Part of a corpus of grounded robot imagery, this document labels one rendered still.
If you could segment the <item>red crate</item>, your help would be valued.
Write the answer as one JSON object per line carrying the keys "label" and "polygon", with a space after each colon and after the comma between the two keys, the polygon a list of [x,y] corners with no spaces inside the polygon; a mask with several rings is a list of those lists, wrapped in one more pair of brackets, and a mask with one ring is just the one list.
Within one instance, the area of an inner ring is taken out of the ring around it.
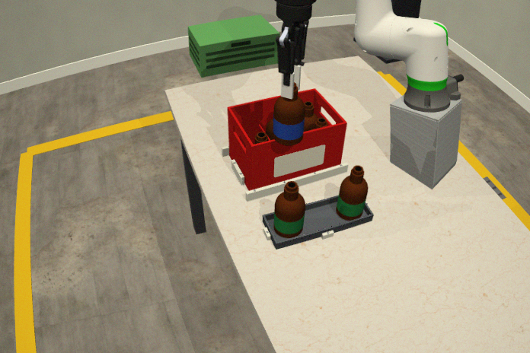
{"label": "red crate", "polygon": [[268,136],[267,142],[253,145],[258,132],[266,133],[279,97],[228,107],[229,156],[235,159],[249,191],[341,164],[343,148],[339,127],[327,120],[321,107],[336,120],[308,91],[299,91],[298,97],[303,102],[312,102],[314,113],[318,118],[325,118],[327,126],[304,132],[302,141],[296,145],[281,145]]}

